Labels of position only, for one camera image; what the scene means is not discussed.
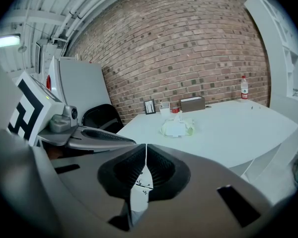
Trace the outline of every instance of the chair backrest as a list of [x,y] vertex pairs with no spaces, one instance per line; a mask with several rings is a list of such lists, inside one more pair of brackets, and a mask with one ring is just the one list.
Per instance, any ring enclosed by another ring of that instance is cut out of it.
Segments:
[[110,104],[103,104],[88,110],[83,118],[82,125],[117,133],[124,125],[117,110]]

